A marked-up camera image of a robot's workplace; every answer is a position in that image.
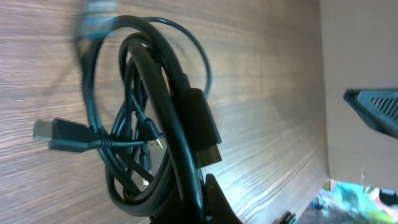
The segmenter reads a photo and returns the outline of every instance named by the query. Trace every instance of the black cable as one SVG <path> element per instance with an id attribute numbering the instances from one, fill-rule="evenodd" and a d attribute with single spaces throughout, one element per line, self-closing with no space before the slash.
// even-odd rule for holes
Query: black cable
<path id="1" fill-rule="evenodd" d="M 89 147 L 100 147 L 98 152 L 106 164 L 106 181 L 112 201 L 120 209 L 131 215 L 151 217 L 164 209 L 165 202 L 171 197 L 171 192 L 178 189 L 174 166 L 169 159 L 168 150 L 165 153 L 158 173 L 154 177 L 136 162 L 138 152 L 147 150 L 145 148 L 146 145 L 143 144 L 145 143 L 145 139 L 148 138 L 147 135 L 155 136 L 155 138 L 163 135 L 156 128 L 151 128 L 149 119 L 144 114 L 147 100 L 150 98 L 154 107 L 158 107 L 155 108 L 156 111 L 163 111 L 163 113 L 158 113 L 157 116 L 158 119 L 159 116 L 161 118 L 162 129 L 164 130 L 165 137 L 170 141 L 169 145 L 181 148 L 180 152 L 184 154 L 188 150 L 187 141 L 185 140 L 179 121 L 176 120 L 175 111 L 171 108 L 171 99 L 167 93 L 163 93 L 167 89 L 165 89 L 161 69 L 165 70 L 172 97 L 178 98 L 186 89 L 190 88 L 190 85 L 170 45 L 162 37 L 160 32 L 148 22 L 160 22 L 178 29 L 197 47 L 206 67 L 207 81 L 204 91 L 206 97 L 209 95 L 211 87 L 211 68 L 206 53 L 199 41 L 188 30 L 175 22 L 159 17 L 138 18 L 134 16 L 119 16 L 113 22 L 113 30 L 121 27 L 132 27 L 139 30 L 139 32 L 129 35 L 121 44 L 119 69 L 125 87 L 125 102 L 120 108 L 112 131 L 109 134 L 102 125 L 98 110 L 96 109 L 94 96 L 96 61 L 106 36 L 93 39 L 89 50 L 85 53 L 80 51 L 79 43 L 78 41 L 76 42 L 77 56 L 80 59 L 83 73 L 81 82 L 83 99 L 86 105 L 90 128 L 95 133 L 101 135 L 103 139 L 110 139 L 113 142 L 111 149 L 101 147 L 103 145 L 101 141 L 92 142 L 89 144 Z M 127 53 L 129 51 L 132 57 L 127 60 Z M 142 76 L 148 74 L 152 78 L 149 81 L 143 82 Z M 151 87 L 146 86 L 146 88 L 152 88 L 152 92 L 150 90 L 146 92 L 146 88 L 144 88 L 144 84 L 148 85 L 148 82 L 150 82 Z M 133 113 L 137 116 L 138 122 L 136 127 L 131 129 Z M 200 199 L 201 190 L 200 185 L 195 185 L 195 179 L 198 179 L 198 176 L 196 167 L 191 161 L 192 158 L 177 161 L 178 163 L 182 163 L 180 167 L 187 167 L 191 171 L 176 170 L 176 172 L 178 172 L 177 177 L 180 178 L 179 181 L 183 182 L 182 186 L 191 185 L 187 189 L 179 189 L 180 195 L 181 197 L 185 197 L 183 199 L 187 201 L 187 206 L 192 206 L 189 211 L 192 210 L 193 218 L 197 217 L 199 220 L 202 219 L 201 216 L 203 216 L 204 212 L 200 210 L 203 207 L 200 205 L 202 203 Z M 143 192 L 131 180 L 133 170 L 150 182 L 148 188 Z M 123 185 L 123 197 L 118 194 L 115 188 L 115 179 Z"/>

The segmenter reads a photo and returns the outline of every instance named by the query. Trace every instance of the wooden table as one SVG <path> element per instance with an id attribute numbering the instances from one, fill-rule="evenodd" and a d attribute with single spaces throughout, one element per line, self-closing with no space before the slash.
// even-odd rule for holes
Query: wooden table
<path id="1" fill-rule="evenodd" d="M 223 143 L 216 175 L 244 223 L 301 214 L 328 176 L 320 6 L 317 0 L 123 0 L 121 14 L 181 23 L 204 46 L 214 80 L 208 100 Z M 147 223 L 108 198 L 95 151 L 52 152 L 32 139 L 36 119 L 86 123 L 70 43 L 77 0 L 0 2 L 0 223 Z M 193 86 L 202 61 L 181 33 L 168 38 Z M 117 51 L 101 50 L 97 104 L 110 127 L 123 100 Z"/>

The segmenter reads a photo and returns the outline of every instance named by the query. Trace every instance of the wood grain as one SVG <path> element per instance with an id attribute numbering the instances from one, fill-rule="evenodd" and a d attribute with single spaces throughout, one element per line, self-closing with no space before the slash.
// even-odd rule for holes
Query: wood grain
<path id="1" fill-rule="evenodd" d="M 216 175 L 244 223 L 304 211 L 327 178 L 320 9 L 317 0 L 125 0 L 121 14 L 181 23 L 213 68 L 209 104 L 223 143 Z M 36 119 L 86 123 L 70 44 L 78 0 L 0 2 L 0 223 L 147 223 L 109 200 L 97 152 L 51 152 L 32 139 Z M 194 46 L 156 25 L 193 86 L 204 68 Z M 117 51 L 105 43 L 96 78 L 106 127 L 123 100 Z"/>

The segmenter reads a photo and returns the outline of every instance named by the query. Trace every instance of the beige wall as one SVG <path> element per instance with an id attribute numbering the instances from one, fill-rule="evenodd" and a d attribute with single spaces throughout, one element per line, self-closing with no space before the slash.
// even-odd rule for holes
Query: beige wall
<path id="1" fill-rule="evenodd" d="M 398 87 L 398 1 L 321 0 L 321 14 L 330 176 L 398 190 L 398 140 L 343 100 L 347 88 Z"/>

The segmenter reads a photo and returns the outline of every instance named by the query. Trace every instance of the cable connector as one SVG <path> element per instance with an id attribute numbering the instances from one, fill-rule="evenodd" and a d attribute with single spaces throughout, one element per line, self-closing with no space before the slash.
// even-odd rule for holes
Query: cable connector
<path id="1" fill-rule="evenodd" d="M 85 152 L 90 149 L 111 149 L 112 147 L 132 147 L 145 144 L 143 141 L 116 142 L 95 134 L 84 124 L 55 118 L 53 121 L 37 120 L 33 137 L 49 142 L 49 149 Z"/>

